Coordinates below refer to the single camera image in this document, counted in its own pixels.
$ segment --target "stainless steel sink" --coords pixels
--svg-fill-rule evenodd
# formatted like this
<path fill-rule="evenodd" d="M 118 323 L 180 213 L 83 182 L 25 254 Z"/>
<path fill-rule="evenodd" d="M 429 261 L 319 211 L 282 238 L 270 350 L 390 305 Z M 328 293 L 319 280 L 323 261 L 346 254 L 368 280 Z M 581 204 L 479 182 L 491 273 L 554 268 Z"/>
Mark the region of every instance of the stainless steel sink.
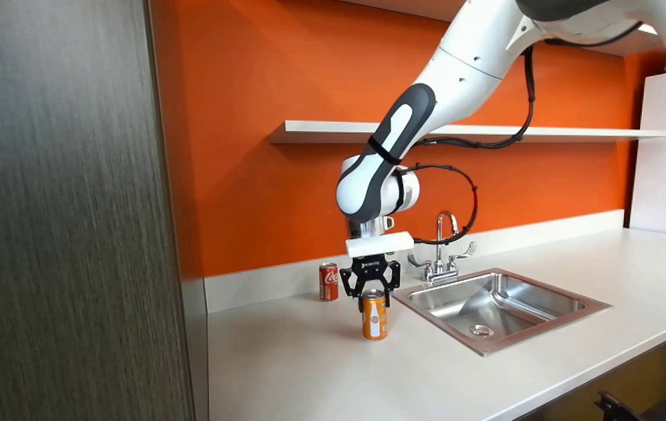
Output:
<path fill-rule="evenodd" d="M 479 356 L 608 307 L 505 268 L 460 275 L 442 286 L 401 288 L 395 300 Z"/>

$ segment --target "orange wall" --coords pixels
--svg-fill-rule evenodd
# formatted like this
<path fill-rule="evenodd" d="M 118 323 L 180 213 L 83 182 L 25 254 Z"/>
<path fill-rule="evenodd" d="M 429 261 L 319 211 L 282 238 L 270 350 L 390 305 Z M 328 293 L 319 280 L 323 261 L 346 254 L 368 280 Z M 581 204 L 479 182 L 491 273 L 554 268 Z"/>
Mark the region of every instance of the orange wall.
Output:
<path fill-rule="evenodd" d="M 334 206 L 352 146 L 270 146 L 282 119 L 380 119 L 417 74 L 443 24 L 340 0 L 151 0 L 167 170 L 181 279 L 344 254 Z M 535 54 L 535 125 L 631 127 L 635 60 L 564 47 Z M 519 125 L 514 65 L 469 125 Z M 417 150 L 479 185 L 476 230 L 610 211 L 626 204 L 629 146 L 519 146 L 503 151 Z M 397 226 L 429 237 L 438 209 L 466 218 L 457 177 L 422 176 Z"/>

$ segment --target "black cable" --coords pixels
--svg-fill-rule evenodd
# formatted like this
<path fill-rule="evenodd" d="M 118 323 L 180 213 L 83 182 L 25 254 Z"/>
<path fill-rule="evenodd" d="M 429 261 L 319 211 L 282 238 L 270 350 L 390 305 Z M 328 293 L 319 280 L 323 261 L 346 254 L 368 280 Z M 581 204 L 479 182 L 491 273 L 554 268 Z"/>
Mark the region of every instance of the black cable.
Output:
<path fill-rule="evenodd" d="M 417 146 L 451 146 L 451 148 L 471 148 L 471 150 L 503 150 L 508 148 L 514 142 L 519 142 L 525 134 L 525 129 L 533 125 L 535 116 L 535 49 L 527 47 L 521 57 L 524 57 L 524 79 L 525 79 L 525 100 L 527 100 L 527 111 L 525 111 L 525 119 L 519 127 L 519 132 L 500 142 L 476 142 L 476 140 L 466 140 L 466 137 L 457 137 L 457 135 L 425 135 L 422 140 L 417 140 L 414 148 Z"/>
<path fill-rule="evenodd" d="M 466 219 L 466 224 L 463 226 L 463 230 L 457 230 L 453 237 L 449 237 L 449 238 L 414 238 L 416 243 L 429 243 L 429 245 L 449 245 L 449 243 L 453 243 L 453 240 L 457 240 L 457 238 L 463 238 L 463 237 L 466 237 L 469 232 L 471 232 L 471 224 L 473 224 L 473 219 L 476 219 L 476 185 L 473 185 L 473 181 L 465 173 L 465 170 L 460 170 L 460 169 L 456 169 L 456 166 L 449 166 L 449 164 L 416 164 L 416 166 L 410 166 L 410 169 L 406 169 L 404 173 L 416 173 L 416 170 L 451 170 L 451 173 L 457 173 L 457 176 L 463 176 L 466 182 L 469 182 L 469 190 L 471 190 L 471 213 L 469 213 L 469 219 Z"/>
<path fill-rule="evenodd" d="M 635 33 L 640 25 L 642 25 L 642 20 L 635 20 L 631 29 L 626 29 L 626 31 L 622 31 L 619 36 L 614 36 L 614 37 L 610 37 L 610 39 L 603 39 L 603 43 L 584 44 L 584 43 L 568 43 L 568 39 L 554 37 L 554 39 L 547 39 L 547 44 L 568 44 L 568 47 L 592 49 L 592 47 L 604 47 L 604 44 L 619 43 L 622 37 Z"/>

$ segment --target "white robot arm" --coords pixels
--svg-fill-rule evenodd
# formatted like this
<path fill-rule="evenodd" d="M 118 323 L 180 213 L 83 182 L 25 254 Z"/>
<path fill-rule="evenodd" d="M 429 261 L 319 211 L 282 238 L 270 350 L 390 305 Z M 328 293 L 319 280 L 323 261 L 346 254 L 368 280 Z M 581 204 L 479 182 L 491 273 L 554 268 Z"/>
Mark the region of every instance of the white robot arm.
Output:
<path fill-rule="evenodd" d="M 654 25 L 666 44 L 666 0 L 465 0 L 422 72 L 344 164 L 335 204 L 351 224 L 348 254 L 410 249 L 409 237 L 383 233 L 390 215 L 417 199 L 417 181 L 397 170 L 401 156 L 429 132 L 476 112 L 521 51 L 540 39 L 604 43 L 635 24 Z"/>

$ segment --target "white countertop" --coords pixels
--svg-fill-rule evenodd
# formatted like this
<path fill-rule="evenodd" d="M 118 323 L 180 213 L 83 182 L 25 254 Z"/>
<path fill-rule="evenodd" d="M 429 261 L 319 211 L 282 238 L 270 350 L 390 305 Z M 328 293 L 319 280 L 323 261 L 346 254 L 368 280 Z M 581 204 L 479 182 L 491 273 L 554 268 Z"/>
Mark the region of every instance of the white countertop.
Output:
<path fill-rule="evenodd" d="M 666 233 L 611 230 L 460 261 L 610 308 L 486 357 L 392 300 L 366 342 L 358 305 L 284 298 L 210 313 L 214 421 L 514 418 L 666 342 Z"/>

